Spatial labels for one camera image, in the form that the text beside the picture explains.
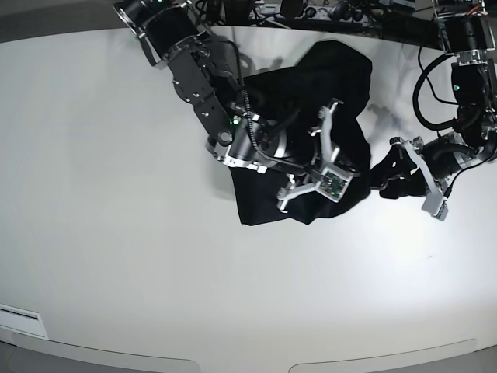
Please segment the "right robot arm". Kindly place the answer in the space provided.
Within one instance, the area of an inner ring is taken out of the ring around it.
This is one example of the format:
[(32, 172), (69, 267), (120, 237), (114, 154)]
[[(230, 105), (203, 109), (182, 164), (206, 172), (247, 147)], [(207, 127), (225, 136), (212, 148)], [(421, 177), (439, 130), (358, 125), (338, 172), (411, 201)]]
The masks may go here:
[(213, 48), (231, 41), (214, 37), (198, 19), (191, 19), (189, 1), (121, 1), (113, 8), (132, 31), (152, 66), (166, 64), (178, 96), (189, 103), (208, 134), (209, 152), (231, 168), (264, 173), (277, 169), (317, 180), (352, 178), (331, 140), (332, 116), (338, 102), (319, 110), (319, 125), (310, 133), (313, 153), (301, 151), (287, 137), (293, 116), (277, 121), (251, 107), (252, 91), (240, 70), (232, 71)]

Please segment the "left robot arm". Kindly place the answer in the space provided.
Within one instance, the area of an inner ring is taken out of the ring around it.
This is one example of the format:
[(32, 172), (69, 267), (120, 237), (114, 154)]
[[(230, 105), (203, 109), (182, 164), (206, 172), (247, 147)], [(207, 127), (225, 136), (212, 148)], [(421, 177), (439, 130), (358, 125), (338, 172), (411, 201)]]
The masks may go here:
[[(428, 172), (415, 164), (401, 143), (395, 142), (372, 169), (372, 189), (381, 197), (426, 197), (434, 189), (447, 199), (458, 177), (496, 159), (496, 70), (489, 52), (496, 49), (490, 27), (488, 1), (435, 1), (433, 24), (443, 54), (422, 69), (412, 94), (416, 119), (426, 129), (445, 135), (423, 144), (410, 141)], [(422, 114), (419, 96), (432, 71), (450, 58), (455, 118), (433, 123)]]

